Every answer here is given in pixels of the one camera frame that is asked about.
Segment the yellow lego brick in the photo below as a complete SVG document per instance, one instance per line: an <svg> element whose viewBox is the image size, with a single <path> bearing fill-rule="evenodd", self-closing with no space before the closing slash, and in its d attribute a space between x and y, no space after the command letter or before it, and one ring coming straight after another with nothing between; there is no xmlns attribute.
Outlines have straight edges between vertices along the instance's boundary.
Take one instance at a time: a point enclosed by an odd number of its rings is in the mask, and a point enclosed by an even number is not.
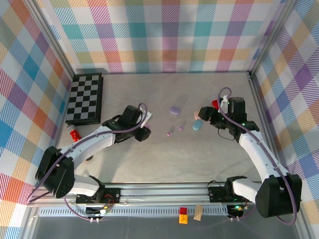
<svg viewBox="0 0 319 239"><path fill-rule="evenodd" d="M179 215L179 223L187 224L188 223L188 215Z"/></svg>

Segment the wooden block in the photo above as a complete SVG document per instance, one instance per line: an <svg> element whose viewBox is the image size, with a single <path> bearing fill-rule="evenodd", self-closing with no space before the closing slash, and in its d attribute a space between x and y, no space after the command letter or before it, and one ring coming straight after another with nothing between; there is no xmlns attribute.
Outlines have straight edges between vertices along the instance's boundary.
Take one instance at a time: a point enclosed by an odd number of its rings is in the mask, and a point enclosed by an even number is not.
<svg viewBox="0 0 319 239"><path fill-rule="evenodd" d="M203 206L202 205L196 205L194 219L197 220L197 221L201 221L201 215L202 214L203 214Z"/></svg>
<svg viewBox="0 0 319 239"><path fill-rule="evenodd" d="M180 214L179 215L179 223L187 224L188 223L188 215Z"/></svg>

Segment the small pink object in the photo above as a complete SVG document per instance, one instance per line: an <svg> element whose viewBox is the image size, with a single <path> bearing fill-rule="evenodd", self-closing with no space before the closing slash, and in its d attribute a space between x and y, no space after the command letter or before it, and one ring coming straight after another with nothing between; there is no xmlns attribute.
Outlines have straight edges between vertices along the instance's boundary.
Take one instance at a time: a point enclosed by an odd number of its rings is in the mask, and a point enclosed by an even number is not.
<svg viewBox="0 0 319 239"><path fill-rule="evenodd" d="M195 120L200 120L200 117L198 116L199 111L195 111L194 116L195 116Z"/></svg>

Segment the red cap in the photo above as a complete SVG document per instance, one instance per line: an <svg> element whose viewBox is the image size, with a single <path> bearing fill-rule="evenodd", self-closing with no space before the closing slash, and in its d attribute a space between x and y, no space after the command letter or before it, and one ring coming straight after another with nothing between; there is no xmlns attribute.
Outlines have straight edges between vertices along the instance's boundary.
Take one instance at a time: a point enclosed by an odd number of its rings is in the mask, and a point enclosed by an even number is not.
<svg viewBox="0 0 319 239"><path fill-rule="evenodd" d="M212 106L213 106L215 109L218 109L218 110L219 110L217 100L212 101L211 104L212 104Z"/></svg>

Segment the red object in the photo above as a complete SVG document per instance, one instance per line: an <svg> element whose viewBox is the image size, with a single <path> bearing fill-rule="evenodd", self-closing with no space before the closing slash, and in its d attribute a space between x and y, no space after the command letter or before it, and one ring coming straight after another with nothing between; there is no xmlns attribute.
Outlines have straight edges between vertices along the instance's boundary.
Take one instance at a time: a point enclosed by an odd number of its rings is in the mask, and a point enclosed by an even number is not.
<svg viewBox="0 0 319 239"><path fill-rule="evenodd" d="M180 215L187 215L187 208L179 208Z"/></svg>
<svg viewBox="0 0 319 239"><path fill-rule="evenodd" d="M219 110L217 100L212 101L211 104L212 104L212 106L213 106L215 109L218 109L218 110Z"/></svg>
<svg viewBox="0 0 319 239"><path fill-rule="evenodd" d="M67 129L74 142L79 141L82 138L74 125L69 125Z"/></svg>

